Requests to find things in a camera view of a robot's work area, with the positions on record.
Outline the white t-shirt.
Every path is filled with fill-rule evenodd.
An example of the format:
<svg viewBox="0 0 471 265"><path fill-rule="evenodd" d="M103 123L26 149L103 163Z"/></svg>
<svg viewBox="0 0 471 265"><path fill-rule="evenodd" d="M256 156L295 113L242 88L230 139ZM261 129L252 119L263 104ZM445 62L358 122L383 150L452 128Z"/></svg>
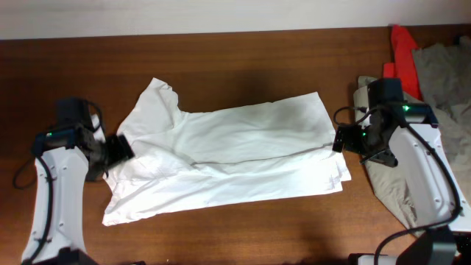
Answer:
<svg viewBox="0 0 471 265"><path fill-rule="evenodd" d="M203 113L178 103L170 85L153 79L119 126L135 156L109 172L104 225L331 194L351 178L318 93Z"/></svg>

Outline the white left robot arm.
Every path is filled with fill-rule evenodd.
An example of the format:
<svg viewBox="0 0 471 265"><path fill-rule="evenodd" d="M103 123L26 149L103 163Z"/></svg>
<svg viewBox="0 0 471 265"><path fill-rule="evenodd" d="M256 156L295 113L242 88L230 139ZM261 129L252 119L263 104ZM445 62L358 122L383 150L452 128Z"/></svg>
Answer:
<svg viewBox="0 0 471 265"><path fill-rule="evenodd" d="M56 104L53 128L35 136L32 155L37 191L23 264L88 265L82 232L83 189L134 158L124 135L105 135L95 104L71 97Z"/></svg>

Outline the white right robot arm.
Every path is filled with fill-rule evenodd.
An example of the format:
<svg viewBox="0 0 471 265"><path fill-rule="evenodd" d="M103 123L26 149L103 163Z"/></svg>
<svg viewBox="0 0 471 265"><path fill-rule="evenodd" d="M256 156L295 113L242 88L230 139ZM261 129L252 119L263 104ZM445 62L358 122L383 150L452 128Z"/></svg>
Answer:
<svg viewBox="0 0 471 265"><path fill-rule="evenodd" d="M373 254L349 255L350 264L469 264L470 205L445 156L432 107L407 102L397 78L359 88L353 101L355 121L338 124L333 151L397 170L417 222L385 238Z"/></svg>

